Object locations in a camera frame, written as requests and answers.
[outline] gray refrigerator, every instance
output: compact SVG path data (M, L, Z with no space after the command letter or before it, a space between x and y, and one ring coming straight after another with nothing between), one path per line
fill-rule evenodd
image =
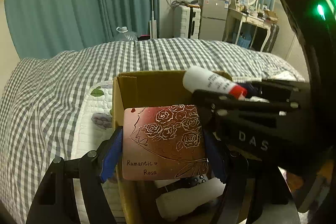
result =
M199 39L222 41L227 11L224 0L203 0Z

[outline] pink box with rose pattern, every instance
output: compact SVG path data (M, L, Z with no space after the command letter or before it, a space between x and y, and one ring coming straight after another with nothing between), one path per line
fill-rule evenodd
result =
M194 105L127 108L123 177L162 180L205 174L201 123Z

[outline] gingham blanket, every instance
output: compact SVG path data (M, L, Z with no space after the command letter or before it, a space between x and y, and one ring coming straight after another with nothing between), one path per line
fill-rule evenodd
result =
M49 164L70 158L83 96L95 83L123 71L224 70L234 80L286 73L303 80L286 61L219 41L172 38L110 42L48 60L23 59L0 102L0 198L18 223Z

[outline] vanity table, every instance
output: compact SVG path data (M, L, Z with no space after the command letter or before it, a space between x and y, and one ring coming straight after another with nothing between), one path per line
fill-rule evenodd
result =
M265 47L265 45L266 45L266 42L267 42L270 34L271 34L272 23L270 23L268 21L265 21L265 20L262 20L262 19L260 19L258 17L253 17L253 16L250 16L250 15L244 14L244 13L242 13L240 11L237 11L237 10L235 10L233 8L229 8L228 9L227 18L229 18L229 17L233 17L233 18L235 18L237 20L240 20L238 34L240 34L240 30L241 30L242 24L244 22L256 26L256 29L254 30L254 34L253 34L253 38L252 38L250 47L253 45L254 38L255 38L255 35L257 33L257 28L260 27L260 28L263 28L263 29L267 30L267 35L266 35L265 40L264 40L264 42L263 42L263 44L261 46L261 49L260 49L260 51L262 52L263 49L264 49L264 47ZM227 20L225 31L224 31L225 32L225 40L224 40L224 42L226 42L227 38L228 38L228 33L229 33L228 30L230 30L230 28L231 28L230 22L232 22L232 20ZM237 42L238 42L238 38L239 38L239 35L236 38L236 42L235 42L236 45L237 45Z

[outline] white bottle with red cap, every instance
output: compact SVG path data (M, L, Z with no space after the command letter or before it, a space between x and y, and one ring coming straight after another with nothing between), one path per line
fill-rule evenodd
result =
M247 90L242 86L212 71L198 66L190 67L183 76L183 86L190 92L208 90L230 94L236 99L244 100Z

